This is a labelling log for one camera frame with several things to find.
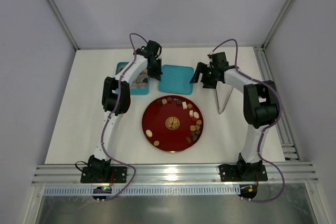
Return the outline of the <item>teal box lid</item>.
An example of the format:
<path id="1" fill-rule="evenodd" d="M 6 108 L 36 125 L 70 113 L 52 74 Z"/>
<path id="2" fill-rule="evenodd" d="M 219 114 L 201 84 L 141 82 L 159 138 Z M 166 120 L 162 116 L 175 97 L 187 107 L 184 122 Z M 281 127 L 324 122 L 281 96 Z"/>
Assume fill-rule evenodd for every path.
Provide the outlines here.
<path id="1" fill-rule="evenodd" d="M 193 85 L 190 84 L 190 80 L 193 74 L 194 69 L 192 67 L 164 65 L 158 90 L 163 93 L 191 95 Z"/>

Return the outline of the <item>teal chocolate box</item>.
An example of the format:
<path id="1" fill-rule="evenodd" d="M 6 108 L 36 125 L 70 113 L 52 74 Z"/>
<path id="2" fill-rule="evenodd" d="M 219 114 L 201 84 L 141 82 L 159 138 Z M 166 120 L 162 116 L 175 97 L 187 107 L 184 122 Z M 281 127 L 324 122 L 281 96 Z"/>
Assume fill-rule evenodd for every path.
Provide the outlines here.
<path id="1" fill-rule="evenodd" d="M 144 69 L 130 85 L 131 95 L 149 94 L 150 79 L 147 69 Z"/>

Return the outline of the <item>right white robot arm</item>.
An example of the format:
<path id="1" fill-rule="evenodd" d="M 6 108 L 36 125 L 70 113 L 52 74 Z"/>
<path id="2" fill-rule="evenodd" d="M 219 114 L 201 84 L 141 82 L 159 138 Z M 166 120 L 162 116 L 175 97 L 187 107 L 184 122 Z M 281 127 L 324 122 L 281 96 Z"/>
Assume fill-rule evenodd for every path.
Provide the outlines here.
<path id="1" fill-rule="evenodd" d="M 248 124 L 243 150 L 236 164 L 219 165 L 222 182 L 267 181 L 262 150 L 268 130 L 280 118 L 281 106 L 273 81 L 258 81 L 229 65 L 224 52 L 210 54 L 210 63 L 198 62 L 191 84 L 201 82 L 203 88 L 215 89 L 222 82 L 243 94 L 243 115 Z"/>

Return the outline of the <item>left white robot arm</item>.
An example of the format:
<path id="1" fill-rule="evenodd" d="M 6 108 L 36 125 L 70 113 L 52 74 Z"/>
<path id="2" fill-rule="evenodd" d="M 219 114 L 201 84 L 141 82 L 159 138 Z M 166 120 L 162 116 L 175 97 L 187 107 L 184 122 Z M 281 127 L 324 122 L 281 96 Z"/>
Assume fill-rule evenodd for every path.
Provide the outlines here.
<path id="1" fill-rule="evenodd" d="M 149 40 L 145 46 L 133 50 L 133 60 L 114 77 L 106 77 L 103 83 L 102 106 L 104 125 L 100 140 L 93 154 L 81 168 L 83 184 L 127 182 L 127 169 L 131 165 L 118 161 L 108 153 L 110 141 L 115 137 L 124 114 L 131 105 L 131 84 L 138 75 L 146 70 L 150 78 L 161 79 L 162 47 Z"/>

